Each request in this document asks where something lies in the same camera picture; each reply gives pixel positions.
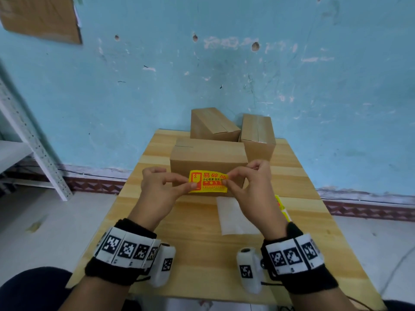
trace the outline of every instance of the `tile floor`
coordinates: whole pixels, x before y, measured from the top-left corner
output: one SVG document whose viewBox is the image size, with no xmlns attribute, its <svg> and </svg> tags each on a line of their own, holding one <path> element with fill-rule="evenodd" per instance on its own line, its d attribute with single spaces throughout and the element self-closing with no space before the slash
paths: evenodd
<svg viewBox="0 0 415 311">
<path fill-rule="evenodd" d="M 114 195 L 77 192 L 69 202 L 62 202 L 54 190 L 34 187 L 21 187 L 0 198 L 0 286 L 34 267 L 73 271 L 114 200 Z M 349 217 L 335 220 L 382 297 L 415 303 L 415 250 L 411 252 L 415 223 Z M 36 232 L 26 231 L 38 221 L 42 225 Z M 185 299 L 146 297 L 142 304 L 144 310 L 204 310 L 197 301 Z M 275 307 L 214 302 L 210 311 L 218 310 Z"/>
</svg>

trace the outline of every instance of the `yellow and red label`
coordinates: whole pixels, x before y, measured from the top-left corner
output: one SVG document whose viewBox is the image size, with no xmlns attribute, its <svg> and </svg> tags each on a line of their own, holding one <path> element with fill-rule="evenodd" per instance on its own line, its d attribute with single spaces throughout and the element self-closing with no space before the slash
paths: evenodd
<svg viewBox="0 0 415 311">
<path fill-rule="evenodd" d="M 290 215 L 288 215 L 287 209 L 283 205 L 283 202 L 281 202 L 280 197 L 275 195 L 275 198 L 277 199 L 278 206 L 280 207 L 281 212 L 284 214 L 285 218 L 287 218 L 288 222 L 292 221 Z"/>
<path fill-rule="evenodd" d="M 222 180 L 227 179 L 228 175 L 215 171 L 192 170 L 189 174 L 189 182 L 197 183 L 197 187 L 190 193 L 202 192 L 221 192 L 227 193 L 228 188 L 222 184 Z"/>
</svg>

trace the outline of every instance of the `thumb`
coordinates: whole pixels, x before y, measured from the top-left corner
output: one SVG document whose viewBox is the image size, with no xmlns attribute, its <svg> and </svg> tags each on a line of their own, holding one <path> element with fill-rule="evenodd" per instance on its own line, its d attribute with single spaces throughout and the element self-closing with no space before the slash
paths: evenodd
<svg viewBox="0 0 415 311">
<path fill-rule="evenodd" d="M 235 182 L 233 182 L 232 180 L 222 180 L 222 183 L 229 189 L 229 191 L 232 192 L 232 194 L 234 195 L 234 197 L 238 200 L 242 198 L 242 194 L 244 193 L 243 189 L 241 189 L 239 187 L 239 185 L 237 185 Z"/>
<path fill-rule="evenodd" d="M 181 197 L 183 194 L 187 194 L 190 191 L 194 190 L 197 187 L 197 183 L 195 182 L 187 182 L 183 183 L 177 187 L 173 187 L 172 190 L 174 192 L 174 195 L 176 195 L 176 198 Z"/>
</svg>

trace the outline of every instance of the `yellow sticker sheet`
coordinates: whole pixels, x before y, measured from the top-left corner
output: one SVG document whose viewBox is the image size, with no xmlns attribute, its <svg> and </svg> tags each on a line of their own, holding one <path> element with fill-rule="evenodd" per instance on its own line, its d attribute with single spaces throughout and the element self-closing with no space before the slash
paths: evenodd
<svg viewBox="0 0 415 311">
<path fill-rule="evenodd" d="M 189 174 L 189 182 L 197 183 L 196 189 L 190 193 L 202 192 L 221 192 L 227 193 L 228 188 L 222 184 L 223 179 L 227 179 L 228 175 L 215 171 L 192 170 Z"/>
<path fill-rule="evenodd" d="M 292 221 L 290 215 L 288 215 L 287 209 L 284 207 L 283 202 L 281 202 L 280 197 L 278 195 L 275 195 L 275 198 L 277 199 L 278 206 L 281 209 L 281 212 L 284 214 L 284 216 L 287 218 L 288 222 Z"/>
</svg>

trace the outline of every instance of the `brown cardboard box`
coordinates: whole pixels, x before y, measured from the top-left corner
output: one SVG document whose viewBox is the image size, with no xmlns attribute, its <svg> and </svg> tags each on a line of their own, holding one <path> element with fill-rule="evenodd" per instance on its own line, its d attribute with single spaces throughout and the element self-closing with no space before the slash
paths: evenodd
<svg viewBox="0 0 415 311">
<path fill-rule="evenodd" d="M 237 142 L 240 134 L 241 129 L 216 108 L 192 110 L 190 138 Z"/>
<path fill-rule="evenodd" d="M 244 114 L 240 141 L 245 145 L 249 162 L 255 159 L 270 161 L 275 148 L 271 118 Z"/>
<path fill-rule="evenodd" d="M 189 177 L 191 170 L 208 170 L 228 173 L 238 166 L 246 166 L 245 148 L 242 143 L 221 142 L 211 140 L 198 140 L 179 138 L 170 154 L 171 172 Z M 244 178 L 235 179 L 240 187 Z M 192 195 L 206 195 L 211 197 L 231 197 L 228 193 L 190 193 Z"/>
<path fill-rule="evenodd" d="M 82 43 L 72 0 L 0 0 L 7 31 L 67 43 Z"/>
</svg>

